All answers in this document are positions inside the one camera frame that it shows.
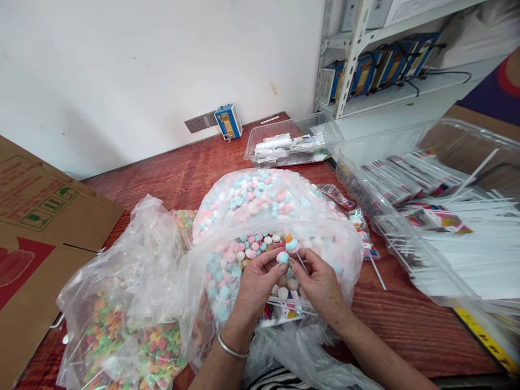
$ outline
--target white wall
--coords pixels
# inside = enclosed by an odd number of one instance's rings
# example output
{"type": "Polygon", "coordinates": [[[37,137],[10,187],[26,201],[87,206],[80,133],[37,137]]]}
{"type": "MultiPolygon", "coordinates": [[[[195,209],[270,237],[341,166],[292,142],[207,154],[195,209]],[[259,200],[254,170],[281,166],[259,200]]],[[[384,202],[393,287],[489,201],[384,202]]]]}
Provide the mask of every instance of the white wall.
{"type": "Polygon", "coordinates": [[[0,134],[76,178],[312,113],[324,0],[0,0],[0,134]]]}

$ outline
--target wall socket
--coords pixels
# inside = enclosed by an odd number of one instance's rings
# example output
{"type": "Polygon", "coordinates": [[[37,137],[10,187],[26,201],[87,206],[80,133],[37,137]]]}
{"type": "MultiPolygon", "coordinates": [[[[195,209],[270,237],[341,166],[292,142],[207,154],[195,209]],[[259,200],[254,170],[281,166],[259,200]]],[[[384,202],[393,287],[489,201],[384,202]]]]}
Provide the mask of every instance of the wall socket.
{"type": "Polygon", "coordinates": [[[217,118],[215,118],[215,111],[188,119],[187,121],[184,121],[184,123],[192,134],[204,130],[205,128],[218,125],[217,118]]]}

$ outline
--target plastic tray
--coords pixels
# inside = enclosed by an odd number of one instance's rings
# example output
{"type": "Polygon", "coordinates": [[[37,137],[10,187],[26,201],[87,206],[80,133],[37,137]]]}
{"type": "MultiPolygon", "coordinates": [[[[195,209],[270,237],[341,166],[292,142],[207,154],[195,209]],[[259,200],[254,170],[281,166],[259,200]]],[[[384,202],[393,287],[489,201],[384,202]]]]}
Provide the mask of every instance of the plastic tray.
{"type": "Polygon", "coordinates": [[[334,118],[327,112],[320,112],[253,128],[249,135],[244,159],[251,160],[254,166],[261,168],[315,163],[332,157],[334,148],[341,142],[343,142],[343,135],[341,135],[334,118]],[[266,137],[289,133],[291,138],[295,138],[306,134],[314,135],[318,132],[323,132],[323,145],[298,149],[297,151],[271,153],[268,156],[276,158],[271,161],[263,161],[266,155],[255,154],[256,145],[263,142],[266,137]]]}
{"type": "Polygon", "coordinates": [[[389,155],[402,155],[418,149],[432,148],[438,158],[452,168],[471,174],[496,148],[499,151],[479,174],[477,185],[487,191],[495,189],[505,197],[520,199],[520,144],[485,129],[455,119],[421,123],[350,141],[337,150],[336,175],[348,194],[370,217],[373,229],[384,236],[392,253],[408,271],[413,284],[441,306],[475,309],[498,323],[513,339],[520,335],[520,301],[485,301],[451,268],[446,258],[430,246],[413,226],[366,180],[359,165],[389,155]],[[399,251],[407,244],[406,251],[399,251]],[[439,272],[451,288],[450,296],[435,296],[421,282],[414,268],[431,267],[439,272]]]}

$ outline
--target bangle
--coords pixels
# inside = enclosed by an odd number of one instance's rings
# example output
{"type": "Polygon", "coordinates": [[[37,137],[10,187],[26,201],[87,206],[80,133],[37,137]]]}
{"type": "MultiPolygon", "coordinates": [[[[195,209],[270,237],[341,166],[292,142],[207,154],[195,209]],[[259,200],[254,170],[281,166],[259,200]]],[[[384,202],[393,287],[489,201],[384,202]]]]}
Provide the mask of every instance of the bangle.
{"type": "Polygon", "coordinates": [[[229,353],[230,355],[233,355],[236,358],[247,359],[249,357],[249,352],[245,355],[242,355],[242,354],[236,353],[234,350],[232,350],[226,344],[224,344],[224,341],[222,341],[222,337],[220,336],[220,332],[218,333],[218,342],[223,350],[225,350],[227,353],[229,353]]]}

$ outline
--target wooden table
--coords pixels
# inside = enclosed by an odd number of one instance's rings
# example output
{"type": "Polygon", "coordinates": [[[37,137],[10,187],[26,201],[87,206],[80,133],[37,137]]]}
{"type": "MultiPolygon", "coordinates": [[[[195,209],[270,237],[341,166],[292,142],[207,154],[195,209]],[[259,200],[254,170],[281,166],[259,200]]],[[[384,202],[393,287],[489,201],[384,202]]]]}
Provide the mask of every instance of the wooden table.
{"type": "MultiPolygon", "coordinates": [[[[280,118],[276,121],[288,119],[285,113],[277,115],[280,118]]],[[[259,122],[255,122],[245,126],[242,138],[231,143],[216,135],[85,180],[85,184],[127,210],[105,246],[112,245],[124,231],[129,210],[146,194],[162,199],[167,209],[196,210],[222,175],[251,168],[243,156],[249,132],[258,125],[259,122]]],[[[314,183],[333,183],[342,189],[335,172],[325,162],[290,169],[314,183]]],[[[354,293],[354,313],[394,351],[430,378],[502,373],[500,366],[450,309],[435,305],[412,285],[406,271],[388,253],[384,240],[373,232],[370,236],[381,254],[377,264],[388,290],[383,290],[372,265],[363,264],[354,293]]],[[[59,388],[55,382],[65,334],[63,325],[48,332],[16,389],[59,388]]],[[[327,351],[342,361],[352,362],[344,344],[327,351]]],[[[187,389],[193,376],[186,368],[175,379],[174,389],[187,389]]]]}

